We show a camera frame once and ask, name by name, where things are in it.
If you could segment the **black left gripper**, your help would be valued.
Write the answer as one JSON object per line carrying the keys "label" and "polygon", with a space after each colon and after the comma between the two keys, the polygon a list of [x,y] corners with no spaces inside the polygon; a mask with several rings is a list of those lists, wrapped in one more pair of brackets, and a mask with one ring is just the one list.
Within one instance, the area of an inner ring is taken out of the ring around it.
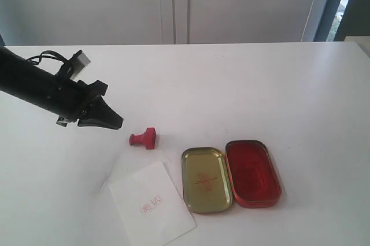
{"label": "black left gripper", "polygon": [[103,100],[107,89],[99,80],[86,84],[32,65],[17,79],[17,97],[58,115],[61,124],[118,130],[123,118]]}

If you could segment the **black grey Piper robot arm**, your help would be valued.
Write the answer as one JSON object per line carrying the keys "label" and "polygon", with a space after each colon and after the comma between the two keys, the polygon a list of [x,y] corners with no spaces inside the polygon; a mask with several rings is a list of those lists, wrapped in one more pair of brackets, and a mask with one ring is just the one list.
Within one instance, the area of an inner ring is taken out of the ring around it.
{"label": "black grey Piper robot arm", "polygon": [[123,118],[103,100],[108,85],[75,77],[90,63],[79,50],[70,59],[55,51],[24,59],[1,47],[1,91],[58,115],[57,124],[118,130]]}

